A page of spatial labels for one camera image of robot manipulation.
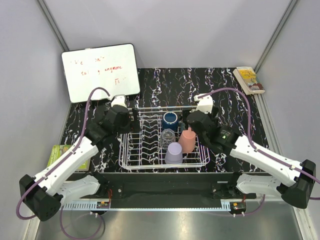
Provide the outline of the lavender plastic cup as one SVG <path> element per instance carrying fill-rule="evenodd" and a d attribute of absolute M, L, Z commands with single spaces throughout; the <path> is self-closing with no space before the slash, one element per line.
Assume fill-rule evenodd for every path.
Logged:
<path fill-rule="evenodd" d="M 181 164 L 182 162 L 183 162 L 182 146 L 178 142 L 170 143 L 165 153 L 165 163 Z"/>

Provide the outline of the pink plastic cup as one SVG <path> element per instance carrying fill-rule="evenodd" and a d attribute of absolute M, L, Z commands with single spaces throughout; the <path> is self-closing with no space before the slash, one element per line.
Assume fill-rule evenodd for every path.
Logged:
<path fill-rule="evenodd" d="M 182 147 L 182 152 L 184 154 L 191 153 L 195 149 L 196 145 L 196 133 L 192 131 L 192 129 L 189 127 L 186 130 L 183 130 L 178 143 Z"/>

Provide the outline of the clear faceted glass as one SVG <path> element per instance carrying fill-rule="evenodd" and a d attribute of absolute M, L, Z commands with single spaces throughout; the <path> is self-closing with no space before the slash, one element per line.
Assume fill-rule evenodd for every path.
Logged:
<path fill-rule="evenodd" d="M 160 134 L 160 147 L 166 149 L 171 143 L 176 141 L 176 134 L 172 129 L 164 129 Z"/>

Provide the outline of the dark blue ceramic mug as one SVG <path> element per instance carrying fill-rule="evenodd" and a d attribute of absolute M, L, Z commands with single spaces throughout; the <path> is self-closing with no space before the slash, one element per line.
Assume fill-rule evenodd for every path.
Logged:
<path fill-rule="evenodd" d="M 162 129 L 178 130 L 178 115 L 175 112 L 167 111 L 162 117 Z"/>

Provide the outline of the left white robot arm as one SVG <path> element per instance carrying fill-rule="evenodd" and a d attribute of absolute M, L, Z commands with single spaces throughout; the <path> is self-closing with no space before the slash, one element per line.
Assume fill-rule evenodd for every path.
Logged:
<path fill-rule="evenodd" d="M 67 179 L 85 161 L 107 146 L 119 134 L 140 131 L 138 110 L 114 105 L 103 118 L 85 124 L 84 133 L 53 164 L 31 177 L 26 174 L 19 180 L 21 199 L 40 221 L 52 218 L 66 203 L 85 196 L 103 198 L 108 193 L 108 180 L 98 172 L 89 172 L 72 182 Z"/>

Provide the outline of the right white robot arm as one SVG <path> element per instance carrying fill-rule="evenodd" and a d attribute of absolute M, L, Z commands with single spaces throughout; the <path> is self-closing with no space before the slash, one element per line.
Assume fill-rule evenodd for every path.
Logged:
<path fill-rule="evenodd" d="M 243 194 L 280 196 L 287 204 L 306 209 L 316 181 L 316 164 L 311 160 L 292 160 L 268 150 L 218 119 L 200 110 L 184 110 L 182 120 L 195 132 L 199 143 L 214 154 L 224 154 L 246 161 L 268 173 L 267 176 L 236 174 L 227 185 L 228 195 Z"/>

